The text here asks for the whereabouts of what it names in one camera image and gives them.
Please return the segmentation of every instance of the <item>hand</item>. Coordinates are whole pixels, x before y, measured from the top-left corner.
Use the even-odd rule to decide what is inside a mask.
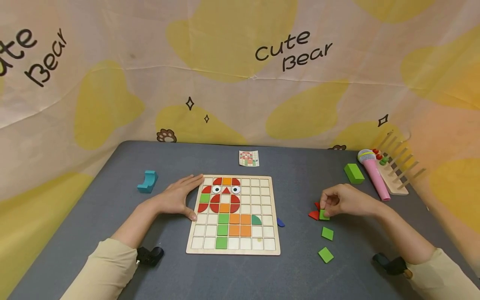
[[[320,209],[324,216],[349,214],[374,216],[383,204],[349,184],[338,184],[322,192]]]
[[[187,195],[204,181],[203,174],[182,178],[169,185],[162,193],[145,201],[159,214],[183,214],[196,221],[195,212],[185,205]]]

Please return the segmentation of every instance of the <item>green wooden tile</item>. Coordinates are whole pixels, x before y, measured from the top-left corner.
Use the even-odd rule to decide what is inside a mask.
[[[215,243],[215,249],[226,249],[227,248],[227,238],[226,237],[217,237]]]
[[[327,247],[324,247],[318,252],[318,255],[324,260],[324,262],[327,264],[329,261],[333,259],[333,255],[331,252],[327,249]]]
[[[330,217],[329,216],[324,216],[324,213],[325,213],[325,210],[321,209],[319,220],[330,220]]]
[[[217,235],[228,235],[228,225],[218,225],[216,227]]]
[[[322,236],[326,239],[333,240],[333,230],[327,227],[324,227],[322,229]]]
[[[229,216],[229,214],[219,214],[218,215],[218,223],[219,224],[228,224],[228,216]]]
[[[200,202],[210,202],[210,194],[201,194],[200,195]]]

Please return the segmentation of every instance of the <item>microphone head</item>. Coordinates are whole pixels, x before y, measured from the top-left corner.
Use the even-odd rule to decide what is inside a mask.
[[[365,160],[369,160],[369,159],[376,159],[375,157],[375,153],[372,152],[372,150],[370,149],[363,149],[363,150],[360,150],[358,155],[357,155],[357,159],[359,160],[359,162],[361,164],[363,164],[363,162]]]

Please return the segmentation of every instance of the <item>paw print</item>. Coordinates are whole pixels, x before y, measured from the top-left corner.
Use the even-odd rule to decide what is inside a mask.
[[[346,150],[347,146],[346,145],[335,145],[332,148],[328,148],[328,150]]]
[[[156,140],[159,142],[176,143],[177,137],[171,129],[160,129],[160,132],[156,133]]]

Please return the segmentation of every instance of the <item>left hand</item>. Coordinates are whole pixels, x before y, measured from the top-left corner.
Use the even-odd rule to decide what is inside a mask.
[[[187,195],[204,181],[203,174],[182,178],[169,185],[162,193],[145,201],[159,214],[182,214],[196,221],[197,215],[185,204]]]

